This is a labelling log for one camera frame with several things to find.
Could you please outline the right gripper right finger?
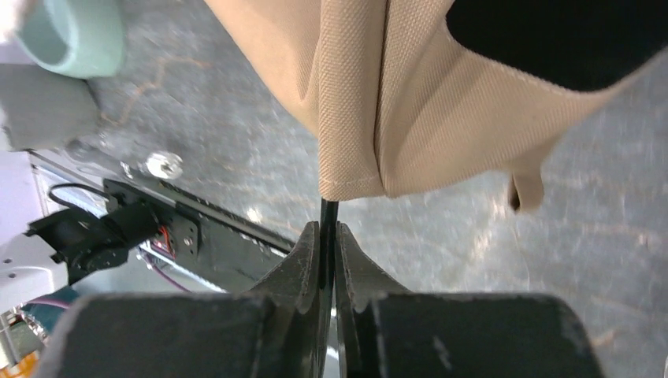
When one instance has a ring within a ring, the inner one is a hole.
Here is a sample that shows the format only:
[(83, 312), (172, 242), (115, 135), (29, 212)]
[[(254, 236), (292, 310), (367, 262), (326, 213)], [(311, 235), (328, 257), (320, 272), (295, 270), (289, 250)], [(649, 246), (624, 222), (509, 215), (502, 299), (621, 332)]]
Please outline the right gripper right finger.
[(378, 330), (370, 302), (409, 289), (362, 250), (343, 222), (336, 226), (334, 269), (341, 376), (378, 377)]

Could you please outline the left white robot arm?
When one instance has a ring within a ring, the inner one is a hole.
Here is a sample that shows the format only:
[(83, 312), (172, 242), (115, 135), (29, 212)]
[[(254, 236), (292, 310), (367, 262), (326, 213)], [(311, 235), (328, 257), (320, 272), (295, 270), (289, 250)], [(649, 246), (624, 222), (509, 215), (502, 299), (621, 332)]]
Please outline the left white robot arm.
[(28, 224), (43, 216), (28, 155), (1, 152), (1, 312), (53, 293), (68, 284), (64, 263), (52, 259), (55, 249)]

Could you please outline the black tent pole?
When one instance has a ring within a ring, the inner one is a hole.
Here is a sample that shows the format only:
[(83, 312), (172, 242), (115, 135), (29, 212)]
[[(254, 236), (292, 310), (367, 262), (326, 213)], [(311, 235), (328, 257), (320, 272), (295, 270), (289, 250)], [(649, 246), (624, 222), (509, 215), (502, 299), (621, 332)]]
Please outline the black tent pole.
[(317, 377), (323, 377), (325, 370), (328, 334), (331, 324), (332, 293), (334, 285), (333, 248), (336, 238), (336, 224), (338, 218), (338, 202), (321, 200), (321, 215), (319, 221), (319, 310), (317, 326)]

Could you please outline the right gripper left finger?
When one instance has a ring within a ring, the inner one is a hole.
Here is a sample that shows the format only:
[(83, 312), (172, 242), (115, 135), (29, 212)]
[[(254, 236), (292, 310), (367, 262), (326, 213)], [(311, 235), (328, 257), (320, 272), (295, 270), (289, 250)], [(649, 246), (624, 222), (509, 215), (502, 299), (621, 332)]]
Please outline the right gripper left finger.
[(265, 299), (257, 377), (321, 375), (320, 229), (309, 222), (291, 252), (250, 290)]

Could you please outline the beige pet tent fabric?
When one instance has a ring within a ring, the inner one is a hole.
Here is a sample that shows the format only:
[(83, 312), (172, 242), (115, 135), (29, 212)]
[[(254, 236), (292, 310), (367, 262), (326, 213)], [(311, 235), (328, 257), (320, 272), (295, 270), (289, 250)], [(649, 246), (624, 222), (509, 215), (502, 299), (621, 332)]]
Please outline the beige pet tent fabric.
[(330, 202), (432, 191), (489, 170), (537, 208), (562, 134), (667, 47), (664, 1), (211, 1), (319, 142)]

